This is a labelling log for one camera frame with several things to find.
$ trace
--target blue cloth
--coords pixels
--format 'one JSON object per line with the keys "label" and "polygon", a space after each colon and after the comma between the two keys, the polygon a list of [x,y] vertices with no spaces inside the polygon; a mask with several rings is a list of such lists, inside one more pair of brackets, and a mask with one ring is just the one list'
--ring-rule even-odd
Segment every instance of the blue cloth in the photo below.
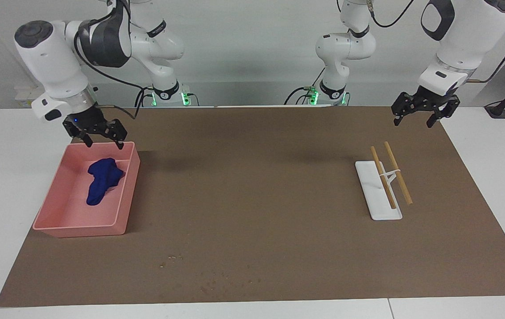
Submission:
{"label": "blue cloth", "polygon": [[86,204],[90,206],[98,205],[106,191],[117,186],[124,174],[121,169],[116,167],[114,158],[104,158],[92,163],[88,172],[94,176],[94,181],[89,186],[89,196],[86,198]]}

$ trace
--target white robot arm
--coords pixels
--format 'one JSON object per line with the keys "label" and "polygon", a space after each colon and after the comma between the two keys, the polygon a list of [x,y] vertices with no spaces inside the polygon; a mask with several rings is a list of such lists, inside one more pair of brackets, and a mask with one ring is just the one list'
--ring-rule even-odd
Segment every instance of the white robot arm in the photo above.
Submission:
{"label": "white robot arm", "polygon": [[149,72],[155,99],[182,101],[183,85],[167,60],[183,56],[183,42],[166,28],[151,0],[107,0],[108,14],[98,20],[33,21],[19,27],[16,48],[46,92],[32,102],[37,117],[64,117],[72,137],[88,146],[88,134],[103,135],[122,148],[127,131],[119,120],[107,121],[82,73],[73,49],[90,65],[121,67],[130,57]]}
{"label": "white robot arm", "polygon": [[325,63],[323,78],[319,83],[319,98],[338,103],[344,96],[349,77],[348,60],[370,57],[376,49],[376,39],[369,32],[370,12],[367,0],[344,0],[341,21],[349,28],[346,33],[327,34],[320,37],[316,53]]}
{"label": "white robot arm", "polygon": [[432,127],[459,106],[457,89],[477,70],[485,54],[505,34],[505,0],[467,0],[457,12],[452,0],[430,0],[421,24],[440,47],[418,79],[414,95],[402,92],[392,105],[394,124],[417,111],[433,111]]}

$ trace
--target pink plastic bin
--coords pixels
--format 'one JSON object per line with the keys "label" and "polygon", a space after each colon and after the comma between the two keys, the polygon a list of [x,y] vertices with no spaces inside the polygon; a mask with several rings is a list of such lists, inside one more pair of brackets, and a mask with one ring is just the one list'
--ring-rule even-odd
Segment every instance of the pink plastic bin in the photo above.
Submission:
{"label": "pink plastic bin", "polygon": [[[109,188],[100,204],[89,206],[86,198],[93,176],[87,170],[109,157],[125,175],[118,186]],[[122,150],[115,143],[94,143],[90,148],[68,145],[33,229],[59,238],[124,234],[139,168],[133,142],[125,142]]]}

